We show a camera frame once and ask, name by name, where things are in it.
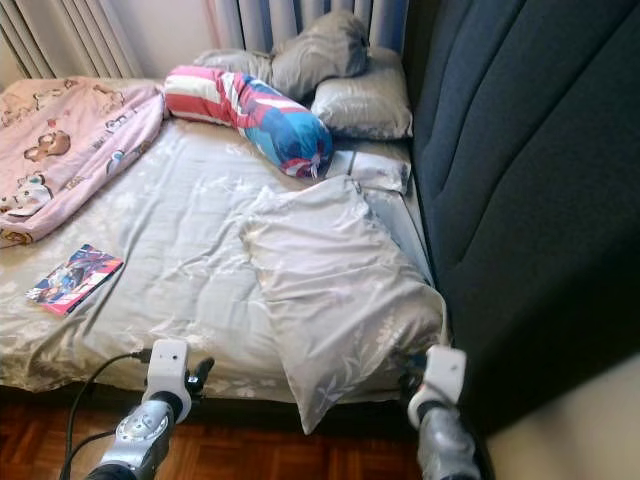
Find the pink blanket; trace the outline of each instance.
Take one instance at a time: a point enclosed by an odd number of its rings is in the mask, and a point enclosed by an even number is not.
[[[160,90],[96,79],[22,80],[0,95],[0,248],[58,227],[151,144]]]

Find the pillow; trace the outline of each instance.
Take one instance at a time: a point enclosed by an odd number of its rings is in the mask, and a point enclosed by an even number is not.
[[[442,297],[351,178],[280,195],[265,188],[243,213],[240,238],[305,433],[391,358],[423,353],[437,341]]]
[[[325,78],[350,77],[367,66],[367,31],[353,13],[336,10],[273,50],[271,85],[302,100]]]
[[[317,178],[329,167],[333,144],[327,127],[249,75],[178,67],[165,81],[165,96],[176,117],[236,128],[287,175]]]
[[[271,56],[246,50],[209,50],[193,61],[199,67],[219,68],[227,72],[241,72],[265,83],[271,83]]]
[[[411,157],[406,141],[339,139],[327,177],[350,175],[360,186],[407,193]]]
[[[336,135],[372,140],[411,137],[413,117],[400,56],[386,48],[371,48],[366,72],[323,81],[311,111]]]

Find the parquet floor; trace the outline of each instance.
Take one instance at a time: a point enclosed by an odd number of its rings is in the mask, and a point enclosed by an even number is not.
[[[0,406],[0,479],[57,480],[64,457],[67,409]],[[81,409],[74,443],[113,428],[120,417]],[[72,479],[82,479],[111,439],[76,456]],[[418,480],[415,443],[374,438],[179,425],[158,480]]]

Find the gray bed sheet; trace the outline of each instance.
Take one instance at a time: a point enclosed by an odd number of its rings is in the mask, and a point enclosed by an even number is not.
[[[293,402],[237,235],[243,202],[264,186],[305,188],[232,129],[166,121],[149,151],[53,234],[0,250],[0,384],[54,389],[86,379],[107,358],[168,337],[189,342],[192,364],[207,355],[216,359],[207,396]],[[384,191],[372,191],[371,198],[428,278],[420,224],[407,199]],[[24,297],[84,243],[126,266],[68,317]],[[145,374],[146,366],[124,360],[99,382],[142,390]],[[396,381],[397,372],[387,369],[348,401],[393,398]]]

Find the comic book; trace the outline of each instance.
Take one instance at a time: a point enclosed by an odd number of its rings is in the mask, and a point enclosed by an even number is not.
[[[66,315],[122,265],[119,258],[86,244],[26,295],[47,310]]]

